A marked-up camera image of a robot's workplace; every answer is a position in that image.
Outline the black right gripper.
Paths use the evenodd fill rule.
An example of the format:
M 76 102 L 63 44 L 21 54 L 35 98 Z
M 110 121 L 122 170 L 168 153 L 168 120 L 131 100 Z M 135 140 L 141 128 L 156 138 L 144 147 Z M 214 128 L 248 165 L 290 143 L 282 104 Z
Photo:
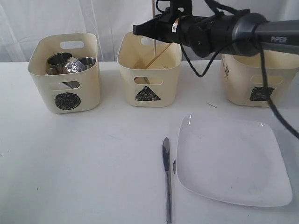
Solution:
M 134 25 L 133 34 L 166 43 L 179 43 L 179 41 L 183 43 L 183 32 L 180 30 L 180 35 L 178 35 L 177 31 L 172 30 L 173 25 L 178 22 L 178 18 L 178 14 L 159 14 L 143 24 Z

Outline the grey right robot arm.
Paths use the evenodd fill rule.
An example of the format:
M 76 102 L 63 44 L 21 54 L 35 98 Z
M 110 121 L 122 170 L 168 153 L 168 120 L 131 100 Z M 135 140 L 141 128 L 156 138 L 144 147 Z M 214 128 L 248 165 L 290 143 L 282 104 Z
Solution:
M 299 22 L 268 21 L 258 13 L 243 16 L 170 16 L 161 14 L 133 26 L 134 35 L 192 49 L 198 57 L 211 53 L 255 56 L 258 46 L 289 54 L 299 53 Z

